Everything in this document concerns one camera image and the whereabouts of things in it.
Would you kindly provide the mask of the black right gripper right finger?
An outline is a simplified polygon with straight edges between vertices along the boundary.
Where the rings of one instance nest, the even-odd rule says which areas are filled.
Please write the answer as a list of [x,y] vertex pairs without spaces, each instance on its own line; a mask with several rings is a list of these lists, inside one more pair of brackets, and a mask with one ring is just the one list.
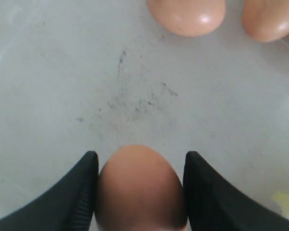
[[193,231],[289,231],[289,220],[252,200],[196,151],[185,158],[185,204]]

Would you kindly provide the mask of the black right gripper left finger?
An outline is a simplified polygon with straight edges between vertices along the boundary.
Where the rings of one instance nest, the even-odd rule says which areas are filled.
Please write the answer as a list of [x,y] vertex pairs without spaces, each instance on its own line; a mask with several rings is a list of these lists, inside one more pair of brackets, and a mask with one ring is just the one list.
[[87,231],[95,206],[98,155],[88,151],[41,196],[0,219],[0,231]]

